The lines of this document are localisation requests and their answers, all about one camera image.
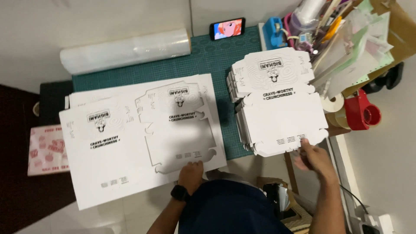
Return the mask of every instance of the green cutting mat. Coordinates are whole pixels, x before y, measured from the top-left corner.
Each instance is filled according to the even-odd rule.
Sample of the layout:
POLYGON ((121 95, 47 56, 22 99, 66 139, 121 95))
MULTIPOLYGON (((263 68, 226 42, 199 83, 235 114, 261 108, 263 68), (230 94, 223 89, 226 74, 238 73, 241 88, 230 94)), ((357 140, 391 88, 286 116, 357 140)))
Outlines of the green cutting mat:
POLYGON ((208 35, 192 37, 191 44, 192 53, 189 56, 73 76, 74 91, 211 73, 227 160, 253 154, 240 143, 234 116, 235 104, 230 101, 225 79, 233 63, 246 54, 261 51, 257 26, 246 28, 242 36, 217 41, 211 41, 208 35))

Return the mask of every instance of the smartphone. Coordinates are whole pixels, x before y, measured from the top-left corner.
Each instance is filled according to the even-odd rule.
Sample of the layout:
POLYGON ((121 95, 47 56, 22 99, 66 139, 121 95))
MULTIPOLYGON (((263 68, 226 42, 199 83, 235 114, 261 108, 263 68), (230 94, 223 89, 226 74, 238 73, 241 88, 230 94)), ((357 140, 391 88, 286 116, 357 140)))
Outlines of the smartphone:
POLYGON ((237 18, 222 22, 212 23, 209 26, 211 40, 219 40, 227 37, 235 37, 244 34, 245 18, 237 18))

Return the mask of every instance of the smartwatch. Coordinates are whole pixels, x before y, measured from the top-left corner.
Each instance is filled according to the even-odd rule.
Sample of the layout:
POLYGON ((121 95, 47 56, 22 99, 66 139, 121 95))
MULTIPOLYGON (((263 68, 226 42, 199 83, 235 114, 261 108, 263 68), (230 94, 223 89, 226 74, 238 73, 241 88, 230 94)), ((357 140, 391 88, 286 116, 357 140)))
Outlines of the smartwatch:
POLYGON ((188 191, 182 185, 175 185, 171 191, 171 196, 181 202, 188 202, 191 199, 188 191))

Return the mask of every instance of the red tape dispenser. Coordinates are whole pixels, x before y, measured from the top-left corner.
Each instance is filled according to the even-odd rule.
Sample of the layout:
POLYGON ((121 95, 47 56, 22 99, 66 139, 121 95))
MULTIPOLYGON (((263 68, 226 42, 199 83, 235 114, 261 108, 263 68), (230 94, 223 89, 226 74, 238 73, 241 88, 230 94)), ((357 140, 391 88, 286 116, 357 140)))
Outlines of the red tape dispenser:
POLYGON ((362 89, 358 89, 354 97, 345 99, 344 106, 351 130, 367 130, 381 121, 380 109, 368 101, 362 89))

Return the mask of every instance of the hand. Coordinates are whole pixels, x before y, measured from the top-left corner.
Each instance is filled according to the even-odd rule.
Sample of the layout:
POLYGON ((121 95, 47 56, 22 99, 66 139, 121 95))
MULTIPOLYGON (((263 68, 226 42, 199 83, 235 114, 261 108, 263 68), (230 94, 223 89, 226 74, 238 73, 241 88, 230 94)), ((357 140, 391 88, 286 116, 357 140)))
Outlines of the hand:
POLYGON ((306 156, 297 156, 294 164, 301 170, 315 171, 318 177, 324 179, 325 182, 338 183, 337 174, 327 151, 310 145, 308 139, 302 139, 300 145, 301 149, 306 152, 306 156))
POLYGON ((192 195, 202 183, 202 174, 204 172, 203 162, 188 162, 179 173, 178 185, 186 188, 189 195, 192 195))

